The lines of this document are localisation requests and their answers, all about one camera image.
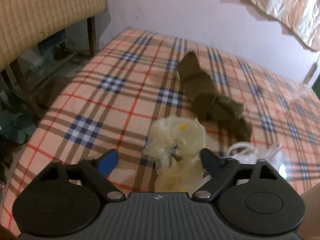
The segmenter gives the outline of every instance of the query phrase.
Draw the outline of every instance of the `logo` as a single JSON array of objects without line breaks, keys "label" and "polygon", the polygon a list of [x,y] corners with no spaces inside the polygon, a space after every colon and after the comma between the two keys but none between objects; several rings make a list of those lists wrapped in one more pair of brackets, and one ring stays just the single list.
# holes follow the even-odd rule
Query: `logo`
[{"label": "logo", "polygon": [[161,195],[155,196],[155,197],[153,197],[153,198],[155,198],[156,200],[161,200],[161,199],[163,199],[163,197],[162,197]]}]

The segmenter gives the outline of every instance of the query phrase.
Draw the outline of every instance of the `green slipper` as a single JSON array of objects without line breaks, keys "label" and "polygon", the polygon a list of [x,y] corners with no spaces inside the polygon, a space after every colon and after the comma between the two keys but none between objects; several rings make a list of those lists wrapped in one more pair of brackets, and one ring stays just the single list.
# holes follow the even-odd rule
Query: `green slipper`
[{"label": "green slipper", "polygon": [[35,124],[23,113],[14,114],[10,119],[16,128],[24,131],[28,136],[32,135],[36,130]]},{"label": "green slipper", "polygon": [[12,114],[9,111],[0,112],[0,135],[15,143],[23,144],[27,139],[27,135],[10,122],[11,117]]}]

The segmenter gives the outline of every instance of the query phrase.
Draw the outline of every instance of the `tan corduroy cushion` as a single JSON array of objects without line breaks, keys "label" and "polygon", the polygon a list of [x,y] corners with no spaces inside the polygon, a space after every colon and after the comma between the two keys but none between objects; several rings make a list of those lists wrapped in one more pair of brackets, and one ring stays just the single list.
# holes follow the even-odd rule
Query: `tan corduroy cushion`
[{"label": "tan corduroy cushion", "polygon": [[0,71],[26,49],[106,8],[106,0],[0,0]]}]

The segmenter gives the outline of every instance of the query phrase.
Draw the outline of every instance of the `bed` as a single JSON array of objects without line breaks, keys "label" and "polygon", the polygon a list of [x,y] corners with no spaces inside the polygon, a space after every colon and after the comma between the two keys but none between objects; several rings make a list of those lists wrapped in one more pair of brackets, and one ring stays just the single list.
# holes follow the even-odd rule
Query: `bed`
[{"label": "bed", "polygon": [[[292,187],[302,194],[319,183],[319,100],[310,87],[203,44],[127,29],[91,59],[42,119],[8,186],[1,224],[19,234],[13,202],[53,160],[73,164],[115,148],[119,164],[108,179],[126,195],[153,191],[154,163],[142,154],[150,124],[169,115],[195,117],[176,70],[188,51],[221,94],[244,104],[256,147],[282,143]],[[203,125],[214,153],[223,155],[236,142],[215,123]]]}]

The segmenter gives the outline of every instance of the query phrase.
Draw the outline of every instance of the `silver screw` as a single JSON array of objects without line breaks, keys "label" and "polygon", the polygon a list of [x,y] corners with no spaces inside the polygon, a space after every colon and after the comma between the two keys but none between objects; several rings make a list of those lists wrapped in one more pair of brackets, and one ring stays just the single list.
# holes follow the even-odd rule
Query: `silver screw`
[{"label": "silver screw", "polygon": [[200,190],[195,193],[197,198],[209,198],[211,196],[209,191]]},{"label": "silver screw", "polygon": [[109,199],[114,199],[114,200],[120,199],[120,198],[122,198],[122,196],[123,196],[123,193],[122,193],[122,192],[119,192],[119,191],[111,191],[111,192],[109,192],[109,193],[107,194],[107,197],[108,197]]},{"label": "silver screw", "polygon": [[3,189],[5,187],[5,183],[3,181],[0,182],[0,189]]}]

